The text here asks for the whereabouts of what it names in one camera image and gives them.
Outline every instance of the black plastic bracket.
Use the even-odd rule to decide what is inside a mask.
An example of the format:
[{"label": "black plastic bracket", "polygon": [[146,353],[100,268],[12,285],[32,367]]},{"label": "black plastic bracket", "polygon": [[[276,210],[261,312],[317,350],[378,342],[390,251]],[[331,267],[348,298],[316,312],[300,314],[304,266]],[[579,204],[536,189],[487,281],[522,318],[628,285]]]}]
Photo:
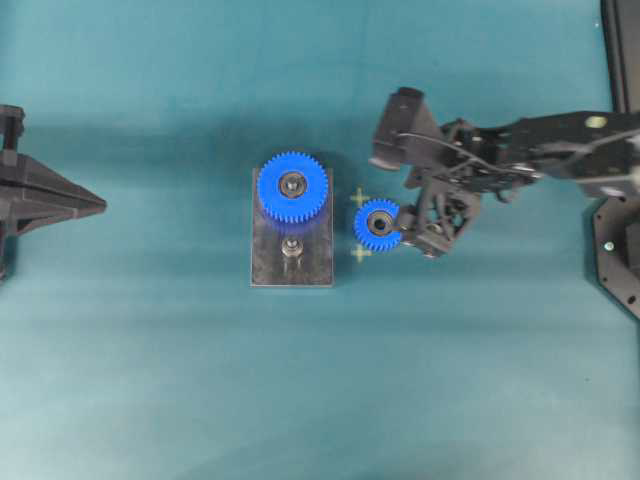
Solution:
[{"label": "black plastic bracket", "polygon": [[593,214],[598,281],[640,318],[640,198],[611,198]]}]

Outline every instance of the metal plate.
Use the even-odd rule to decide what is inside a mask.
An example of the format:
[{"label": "metal plate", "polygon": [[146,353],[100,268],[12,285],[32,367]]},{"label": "metal plate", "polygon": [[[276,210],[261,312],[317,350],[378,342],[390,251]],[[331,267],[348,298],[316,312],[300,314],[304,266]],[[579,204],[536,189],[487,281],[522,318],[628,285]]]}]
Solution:
[{"label": "metal plate", "polygon": [[640,199],[611,198],[594,213],[593,230],[600,285],[640,318],[640,279],[628,267],[625,236],[638,212]]},{"label": "metal plate", "polygon": [[[329,195],[308,225],[286,227],[268,218],[256,192],[258,169],[253,170],[252,287],[330,287],[333,285],[333,172],[328,169]],[[302,242],[302,254],[282,253],[286,238]]]}]

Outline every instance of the blue gear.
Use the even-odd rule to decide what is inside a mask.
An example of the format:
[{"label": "blue gear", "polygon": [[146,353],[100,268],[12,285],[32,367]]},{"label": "blue gear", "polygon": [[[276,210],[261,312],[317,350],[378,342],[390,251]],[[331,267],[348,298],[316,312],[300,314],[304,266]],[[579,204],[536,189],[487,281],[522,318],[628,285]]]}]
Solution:
[{"label": "blue gear", "polygon": [[[292,172],[302,175],[307,183],[305,192],[297,198],[288,198],[280,191],[280,179]],[[327,201],[329,179],[310,155],[286,152],[262,167],[257,190],[262,208],[271,218],[284,223],[303,223],[317,215]]]},{"label": "blue gear", "polygon": [[365,203],[356,213],[356,218],[353,222],[358,241],[374,252],[385,252],[395,248],[402,240],[402,234],[392,231],[384,236],[376,235],[369,230],[368,219],[372,213],[382,211],[388,213],[395,220],[399,209],[398,205],[390,200],[375,199]]}]

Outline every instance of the bolt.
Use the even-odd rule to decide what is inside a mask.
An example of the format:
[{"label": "bolt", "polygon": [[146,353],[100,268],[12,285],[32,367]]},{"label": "bolt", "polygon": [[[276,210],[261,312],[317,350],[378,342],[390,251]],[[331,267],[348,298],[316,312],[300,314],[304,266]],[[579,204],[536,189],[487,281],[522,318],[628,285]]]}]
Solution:
[{"label": "bolt", "polygon": [[282,241],[282,253],[285,257],[299,257],[302,255],[302,241],[297,238],[287,237]]},{"label": "bolt", "polygon": [[585,120],[584,124],[589,128],[602,128],[607,124],[607,118],[591,116]]}]

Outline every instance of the rectangular metal base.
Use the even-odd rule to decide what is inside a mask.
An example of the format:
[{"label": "rectangular metal base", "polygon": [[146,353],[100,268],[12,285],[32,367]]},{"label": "rectangular metal base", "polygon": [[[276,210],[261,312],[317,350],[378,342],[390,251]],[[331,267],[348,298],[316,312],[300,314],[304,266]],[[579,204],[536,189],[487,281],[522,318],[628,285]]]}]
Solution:
[{"label": "rectangular metal base", "polygon": [[[329,194],[320,213],[305,225],[283,225],[266,216],[256,192],[253,170],[252,287],[331,287],[333,285],[333,172],[327,170]],[[287,240],[302,252],[283,252]]]}]

